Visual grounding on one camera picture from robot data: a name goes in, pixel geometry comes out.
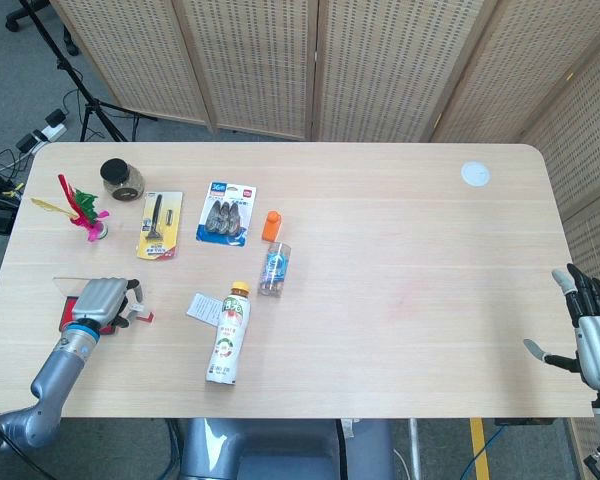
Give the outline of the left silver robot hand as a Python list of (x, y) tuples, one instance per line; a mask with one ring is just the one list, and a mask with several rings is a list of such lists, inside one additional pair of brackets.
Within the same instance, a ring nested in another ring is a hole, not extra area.
[(137, 279), (89, 280), (72, 309), (71, 321), (67, 327), (84, 327), (96, 337), (109, 327), (128, 328), (137, 316), (137, 312), (133, 310), (126, 317), (122, 315), (129, 303), (129, 291), (134, 293), (137, 302), (142, 302), (143, 293)]

